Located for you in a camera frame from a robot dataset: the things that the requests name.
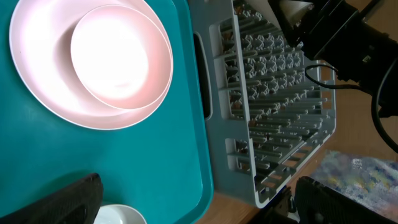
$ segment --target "teal tray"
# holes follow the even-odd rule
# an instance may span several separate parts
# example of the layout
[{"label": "teal tray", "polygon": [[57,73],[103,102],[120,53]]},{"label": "teal tray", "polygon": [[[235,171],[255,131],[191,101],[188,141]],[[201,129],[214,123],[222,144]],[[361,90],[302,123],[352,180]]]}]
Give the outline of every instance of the teal tray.
[{"label": "teal tray", "polygon": [[117,131],[68,123],[41,105],[9,50],[17,0],[0,0],[0,217],[90,172],[104,200],[138,209],[151,223],[191,223],[213,196],[190,14],[185,0],[148,0],[169,35],[169,93],[143,122]]}]

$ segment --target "gray dish rack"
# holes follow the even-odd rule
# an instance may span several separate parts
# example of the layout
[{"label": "gray dish rack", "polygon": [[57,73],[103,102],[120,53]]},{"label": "gray dish rack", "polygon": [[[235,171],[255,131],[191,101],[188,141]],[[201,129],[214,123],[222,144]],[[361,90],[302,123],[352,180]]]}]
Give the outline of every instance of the gray dish rack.
[{"label": "gray dish rack", "polygon": [[[319,62],[289,47],[246,2],[189,6],[205,71],[215,189],[263,208],[335,131],[335,91],[307,80],[304,68]],[[335,82],[333,71],[308,73]]]}]

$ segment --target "small white bowl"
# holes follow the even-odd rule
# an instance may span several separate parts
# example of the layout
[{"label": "small white bowl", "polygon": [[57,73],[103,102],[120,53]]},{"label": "small white bowl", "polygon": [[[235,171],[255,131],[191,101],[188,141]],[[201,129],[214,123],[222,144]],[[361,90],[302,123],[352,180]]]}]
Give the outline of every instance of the small white bowl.
[{"label": "small white bowl", "polygon": [[102,206],[94,224],[147,224],[145,218],[137,210],[127,205]]},{"label": "small white bowl", "polygon": [[71,55],[85,88],[119,109],[153,104],[173,74],[171,46],[143,13],[107,5],[88,12],[73,31]]}]

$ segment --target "white plate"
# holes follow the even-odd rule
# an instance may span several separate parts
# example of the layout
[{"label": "white plate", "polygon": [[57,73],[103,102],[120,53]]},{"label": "white plate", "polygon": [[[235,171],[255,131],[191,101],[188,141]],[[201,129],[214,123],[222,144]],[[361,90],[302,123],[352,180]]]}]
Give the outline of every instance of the white plate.
[{"label": "white plate", "polygon": [[167,92],[146,108],[119,110],[98,101],[81,84],[70,56],[73,30],[87,12],[108,4],[141,11],[156,24],[170,46],[162,23],[143,0],[20,0],[9,33],[14,64],[30,92],[59,117],[93,129],[134,125],[150,116]]}]

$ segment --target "wooden table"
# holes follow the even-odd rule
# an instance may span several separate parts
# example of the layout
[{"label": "wooden table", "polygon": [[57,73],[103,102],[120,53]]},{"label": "wooden table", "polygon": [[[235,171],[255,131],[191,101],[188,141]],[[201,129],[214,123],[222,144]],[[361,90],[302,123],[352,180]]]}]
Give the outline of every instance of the wooden table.
[{"label": "wooden table", "polygon": [[[369,1],[347,0],[359,10],[362,10]],[[390,34],[392,39],[398,40],[398,1],[386,0],[370,18],[368,24],[381,32]],[[317,168],[326,149],[398,161],[398,154],[390,149],[376,132],[371,119],[370,105],[371,97],[365,93],[357,90],[336,91],[336,132],[288,183],[293,192],[298,178],[310,175]],[[387,133],[398,142],[398,119],[396,117],[384,118],[382,123]],[[243,202],[215,194],[207,213],[197,223],[247,223],[258,211],[258,208]]]}]

